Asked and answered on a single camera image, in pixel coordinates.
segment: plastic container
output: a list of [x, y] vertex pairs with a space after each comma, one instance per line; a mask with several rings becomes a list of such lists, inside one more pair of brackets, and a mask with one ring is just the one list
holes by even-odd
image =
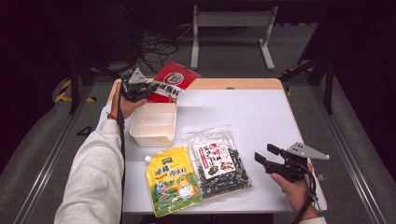
[[141, 147], [170, 147], [175, 140], [177, 105], [146, 103], [134, 111], [130, 134]]

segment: person's left hand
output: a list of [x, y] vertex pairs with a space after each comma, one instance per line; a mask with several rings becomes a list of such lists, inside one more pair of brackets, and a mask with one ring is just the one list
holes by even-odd
[[[117, 88], [116, 88], [116, 92], [113, 95], [113, 100], [111, 103], [111, 111], [110, 114], [113, 117], [117, 117], [117, 109], [118, 109], [118, 102], [119, 102], [119, 94], [120, 94], [120, 83], [117, 83]], [[143, 104], [146, 103], [146, 99], [143, 100], [139, 100], [136, 103], [133, 103], [131, 101], [128, 101], [127, 99], [125, 99], [124, 97], [121, 96], [121, 101], [120, 101], [120, 108], [122, 111], [122, 115], [125, 119], [129, 118], [134, 111], [142, 106]]]

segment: white sleeve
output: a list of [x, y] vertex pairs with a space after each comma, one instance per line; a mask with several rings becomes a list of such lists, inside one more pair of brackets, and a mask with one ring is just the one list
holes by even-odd
[[326, 224], [326, 219], [324, 217], [316, 217], [308, 220], [303, 220], [298, 224]]
[[70, 170], [64, 200], [54, 223], [119, 223], [121, 179], [120, 129], [114, 119], [103, 122], [82, 144]]

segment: gray floor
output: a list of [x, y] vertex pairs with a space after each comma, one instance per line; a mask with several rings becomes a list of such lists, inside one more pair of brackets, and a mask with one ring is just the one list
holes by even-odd
[[[269, 50], [275, 71], [265, 67], [257, 43], [258, 30], [247, 29], [242, 34], [224, 29], [203, 31], [197, 72], [203, 77], [279, 77], [284, 70], [297, 66], [315, 28], [315, 24], [274, 28]], [[186, 39], [167, 61], [190, 65], [190, 59], [191, 41]], [[158, 71], [161, 65], [154, 64], [154, 68]], [[154, 76], [147, 67], [142, 66], [142, 69], [146, 76]], [[328, 223], [393, 223], [396, 220], [393, 213], [395, 182], [378, 158], [337, 81], [332, 99], [333, 115], [329, 116], [323, 111], [319, 97], [322, 85], [310, 87], [304, 78], [305, 75], [300, 75], [285, 84], [291, 89], [288, 98], [304, 142], [332, 156], [329, 161], [313, 161], [316, 173], [326, 176], [320, 185], [328, 210], [322, 215]], [[68, 116], [70, 103], [56, 103], [25, 136], [0, 176], [0, 223], [13, 223], [14, 220], [17, 223], [53, 222], [71, 162], [85, 139], [77, 133], [87, 126], [96, 127], [111, 85], [111, 80], [98, 78], [92, 88], [85, 89], [89, 96], [97, 97], [95, 103], [83, 104], [73, 117]], [[59, 88], [54, 90], [54, 97], [58, 92]], [[73, 125], [66, 129], [64, 125], [70, 119]], [[60, 133], [67, 133], [66, 138], [59, 138]], [[47, 167], [46, 160], [53, 155], [51, 151], [60, 142], [59, 160], [42, 179], [44, 188], [34, 197], [29, 194], [30, 190], [43, 167]], [[138, 223], [140, 218], [127, 215], [125, 221]], [[275, 214], [275, 224], [290, 223], [293, 218], [294, 214]]]

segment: clear plastic bag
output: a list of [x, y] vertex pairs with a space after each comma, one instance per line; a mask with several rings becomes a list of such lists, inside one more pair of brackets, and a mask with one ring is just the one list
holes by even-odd
[[229, 125], [204, 129], [183, 137], [199, 176], [203, 199], [251, 188]]

